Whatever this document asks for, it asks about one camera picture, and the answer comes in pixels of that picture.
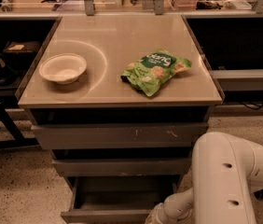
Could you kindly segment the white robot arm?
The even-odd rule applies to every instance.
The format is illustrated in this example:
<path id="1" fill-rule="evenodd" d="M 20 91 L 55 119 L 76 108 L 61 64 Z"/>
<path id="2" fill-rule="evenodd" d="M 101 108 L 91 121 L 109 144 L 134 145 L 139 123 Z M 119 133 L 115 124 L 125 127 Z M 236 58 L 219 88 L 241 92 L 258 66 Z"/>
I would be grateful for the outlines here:
<path id="1" fill-rule="evenodd" d="M 196 142 L 192 187 L 157 204 L 145 224 L 256 224 L 251 194 L 263 189 L 263 146 L 212 132 Z"/>

